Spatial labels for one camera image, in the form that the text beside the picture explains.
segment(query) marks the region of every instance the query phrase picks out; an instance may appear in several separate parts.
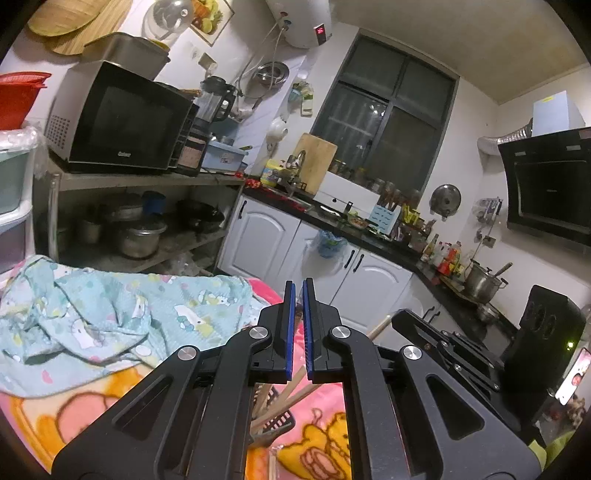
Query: pot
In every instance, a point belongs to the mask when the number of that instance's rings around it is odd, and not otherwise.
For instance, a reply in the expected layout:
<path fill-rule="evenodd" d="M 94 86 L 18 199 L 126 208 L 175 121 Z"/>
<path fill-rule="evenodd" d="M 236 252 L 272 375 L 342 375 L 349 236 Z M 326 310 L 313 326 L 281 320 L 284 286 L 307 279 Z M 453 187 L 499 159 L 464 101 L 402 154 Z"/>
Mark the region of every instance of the pot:
<path fill-rule="evenodd" d="M 107 223 L 139 220 L 143 210 L 142 197 L 136 193 L 115 193 L 106 196 L 100 206 Z"/>
<path fill-rule="evenodd" d="M 497 278 L 490 268 L 483 268 L 472 260 L 472 270 L 464 282 L 463 294 L 478 303 L 489 303 L 500 288 L 505 288 L 509 282 L 504 278 Z"/>
<path fill-rule="evenodd" d="M 178 218 L 195 233 L 211 233 L 219 229 L 225 216 L 217 208 L 196 200 L 181 200 L 177 203 Z"/>
<path fill-rule="evenodd" d="M 148 258 L 158 250 L 160 234 L 167 229 L 158 216 L 121 225 L 117 233 L 117 250 L 126 257 Z"/>
<path fill-rule="evenodd" d="M 476 309 L 476 317 L 487 325 L 499 319 L 499 312 L 491 305 L 481 304 Z"/>

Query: metal screw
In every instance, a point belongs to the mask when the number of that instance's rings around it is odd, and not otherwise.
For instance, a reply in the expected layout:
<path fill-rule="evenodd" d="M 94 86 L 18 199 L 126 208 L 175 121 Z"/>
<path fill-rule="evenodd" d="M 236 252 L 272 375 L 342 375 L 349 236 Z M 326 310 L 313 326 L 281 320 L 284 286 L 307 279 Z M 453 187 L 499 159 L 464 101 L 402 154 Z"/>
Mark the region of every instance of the metal screw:
<path fill-rule="evenodd" d="M 339 325 L 331 330 L 332 334 L 337 338 L 348 338 L 351 335 L 351 330 L 347 327 Z"/>
<path fill-rule="evenodd" d="M 184 346 L 178 351 L 177 356 L 181 360 L 193 360 L 197 356 L 197 349 L 192 346 Z"/>
<path fill-rule="evenodd" d="M 269 330 L 267 330 L 265 327 L 253 327 L 250 329 L 250 332 L 248 332 L 248 335 L 256 340 L 260 340 L 261 338 L 265 338 L 267 335 L 269 335 Z"/>
<path fill-rule="evenodd" d="M 402 354 L 409 360 L 418 360 L 423 356 L 423 352 L 419 347 L 414 345 L 407 345 L 402 349 Z"/>

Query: cabinet handle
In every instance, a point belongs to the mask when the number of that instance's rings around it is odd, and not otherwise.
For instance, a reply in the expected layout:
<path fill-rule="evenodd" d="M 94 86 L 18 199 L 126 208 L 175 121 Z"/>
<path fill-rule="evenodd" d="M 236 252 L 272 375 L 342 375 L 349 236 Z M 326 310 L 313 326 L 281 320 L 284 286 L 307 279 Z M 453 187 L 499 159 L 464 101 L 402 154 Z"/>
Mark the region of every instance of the cabinet handle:
<path fill-rule="evenodd" d="M 353 260 L 353 255 L 355 255 L 355 250 L 351 250 L 351 254 L 349 255 L 349 259 L 347 260 L 347 263 L 345 264 L 345 266 L 343 268 L 347 268 L 349 266 L 349 264 L 351 263 L 351 260 Z"/>
<path fill-rule="evenodd" d="M 238 212 L 238 220 L 240 220 L 242 218 L 242 212 L 244 211 L 244 207 L 246 206 L 247 202 L 248 202 L 248 200 L 244 200 L 244 203 L 240 207 L 240 212 Z"/>
<path fill-rule="evenodd" d="M 441 315 L 441 310 L 439 310 L 439 312 L 437 312 L 437 313 L 434 313 L 432 315 L 431 319 L 427 323 L 431 323 L 435 319 L 435 317 L 439 317 L 440 315 Z"/>
<path fill-rule="evenodd" d="M 421 317 L 421 320 L 424 320 L 425 318 L 427 318 L 427 315 L 429 315 L 429 312 L 432 312 L 433 310 L 435 310 L 435 305 L 433 305 L 431 308 L 429 308 L 426 312 L 425 315 L 423 315 Z"/>
<path fill-rule="evenodd" d="M 359 257 L 359 261 L 357 262 L 357 265 L 355 265 L 355 268 L 353 269 L 353 273 L 357 272 L 357 269 L 361 265 L 361 261 L 363 260 L 364 256 L 365 256 L 364 254 L 361 254 L 361 257 Z"/>

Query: metal bowl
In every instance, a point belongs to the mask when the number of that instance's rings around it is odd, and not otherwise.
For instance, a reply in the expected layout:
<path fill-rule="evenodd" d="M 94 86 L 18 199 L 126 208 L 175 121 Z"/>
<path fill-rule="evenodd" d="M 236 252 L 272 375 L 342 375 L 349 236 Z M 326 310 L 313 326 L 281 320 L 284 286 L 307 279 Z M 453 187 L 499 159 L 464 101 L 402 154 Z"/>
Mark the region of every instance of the metal bowl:
<path fill-rule="evenodd" d="M 268 61 L 259 65 L 254 74 L 254 78 L 258 80 L 261 85 L 265 87 L 271 86 L 271 78 L 273 79 L 273 87 L 280 87 L 283 85 L 290 75 L 290 68 L 281 61 Z"/>

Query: digital display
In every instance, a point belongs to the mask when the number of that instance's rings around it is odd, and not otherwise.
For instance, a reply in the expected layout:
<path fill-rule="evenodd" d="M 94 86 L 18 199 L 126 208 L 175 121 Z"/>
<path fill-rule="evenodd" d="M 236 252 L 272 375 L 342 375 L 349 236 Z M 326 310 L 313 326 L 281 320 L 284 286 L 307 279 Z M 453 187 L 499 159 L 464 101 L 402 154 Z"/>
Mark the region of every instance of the digital display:
<path fill-rule="evenodd" d="M 316 39 L 318 40 L 318 45 L 322 45 L 323 43 L 326 42 L 326 29 L 324 27 L 324 24 L 318 25 L 318 27 L 316 27 L 315 30 L 316 30 Z"/>

